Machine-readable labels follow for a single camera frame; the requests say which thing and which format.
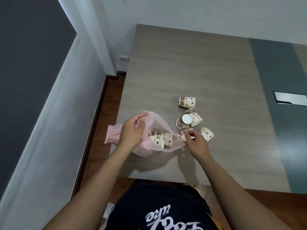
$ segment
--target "person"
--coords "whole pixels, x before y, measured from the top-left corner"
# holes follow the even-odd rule
[[[130,152],[139,145],[145,123],[140,113],[122,126],[117,148],[88,183],[56,214],[44,230],[98,229],[113,185]],[[187,147],[206,173],[233,230],[290,229],[247,193],[211,156],[204,137],[185,131]],[[221,229],[210,209],[192,187],[136,182],[111,212],[106,229]]]

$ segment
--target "black t-shirt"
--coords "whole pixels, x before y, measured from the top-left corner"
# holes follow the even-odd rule
[[[137,180],[115,205],[106,229],[218,230],[209,214],[200,195]]]

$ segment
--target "forearm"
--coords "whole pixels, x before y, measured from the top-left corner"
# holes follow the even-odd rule
[[[247,193],[212,158],[199,162],[232,229],[290,229],[270,210]]]
[[[117,147],[87,184],[44,228],[97,229],[129,151]]]

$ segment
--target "paper cup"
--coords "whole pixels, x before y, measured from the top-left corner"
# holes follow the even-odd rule
[[[179,132],[177,132],[177,135],[178,135],[178,137],[183,141],[183,142],[186,142],[187,140],[186,140],[186,138],[185,138],[185,133],[184,133],[184,131],[179,131]]]
[[[156,135],[156,134],[157,134],[157,132],[156,132],[155,130],[151,129],[151,128],[149,128],[149,129],[147,130],[147,135],[148,135],[148,136],[150,136],[150,135]]]
[[[159,133],[158,135],[164,136],[164,146],[171,147],[173,143],[173,134],[172,133]]]
[[[196,125],[200,124],[203,121],[203,119],[199,116],[199,114],[197,114],[194,111],[193,108],[190,108],[185,113],[188,114],[189,116],[191,116],[191,118],[192,118],[191,127],[195,127]]]
[[[207,142],[214,137],[212,131],[205,127],[203,127],[199,133],[205,138]]]
[[[149,136],[149,139],[151,139],[156,146],[160,148],[164,148],[164,136],[162,135],[151,135]]]
[[[181,106],[184,108],[194,108],[195,102],[196,102],[195,97],[180,97],[178,106]]]
[[[179,130],[186,130],[190,127],[190,123],[192,123],[192,117],[188,114],[184,114],[181,118],[177,119],[176,126]]]

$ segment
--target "electrical outlet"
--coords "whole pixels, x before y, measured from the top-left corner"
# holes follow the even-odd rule
[[[130,61],[130,58],[129,58],[128,56],[120,55],[120,56],[119,56],[119,60],[120,60],[120,61],[124,61],[124,62],[129,62],[129,61]]]

